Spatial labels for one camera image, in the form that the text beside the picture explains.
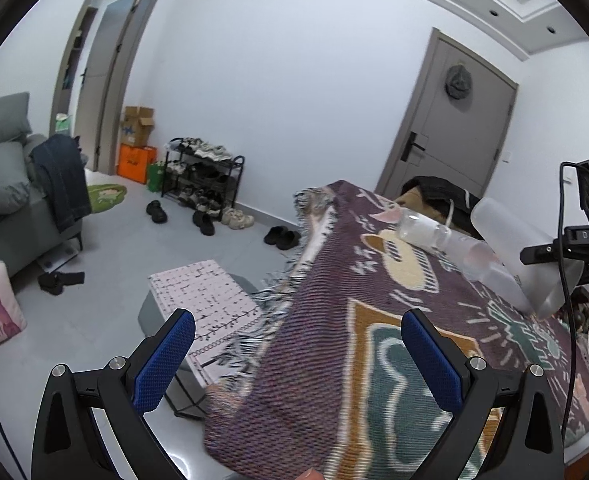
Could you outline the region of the person's left hand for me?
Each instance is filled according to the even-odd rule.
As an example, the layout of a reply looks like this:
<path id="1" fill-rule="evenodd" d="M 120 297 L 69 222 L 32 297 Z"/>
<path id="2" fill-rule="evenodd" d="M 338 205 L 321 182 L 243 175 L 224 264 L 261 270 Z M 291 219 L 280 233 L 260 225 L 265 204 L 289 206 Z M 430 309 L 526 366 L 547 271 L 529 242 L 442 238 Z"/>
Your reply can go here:
<path id="1" fill-rule="evenodd" d="M 314 468 L 310 468 L 304 471 L 303 474 L 299 474 L 296 480 L 325 480 L 323 474 Z"/>

